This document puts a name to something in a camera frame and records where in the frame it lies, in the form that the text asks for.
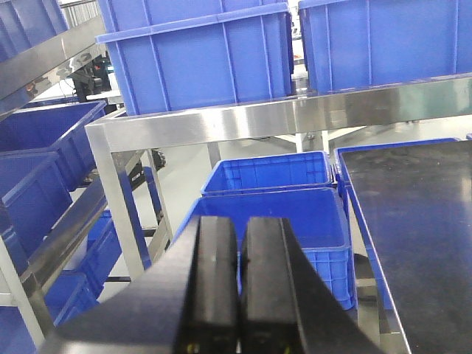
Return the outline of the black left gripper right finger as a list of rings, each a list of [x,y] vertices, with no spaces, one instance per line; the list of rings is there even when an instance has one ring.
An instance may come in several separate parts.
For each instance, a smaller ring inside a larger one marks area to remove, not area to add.
[[[243,353],[380,353],[308,261],[286,218],[251,218],[241,270]]]

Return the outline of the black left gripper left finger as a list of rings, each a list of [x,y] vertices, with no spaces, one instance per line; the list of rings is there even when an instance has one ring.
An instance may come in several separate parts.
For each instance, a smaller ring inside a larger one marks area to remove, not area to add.
[[[233,353],[237,238],[229,218],[192,218],[142,276],[57,327],[40,353]]]

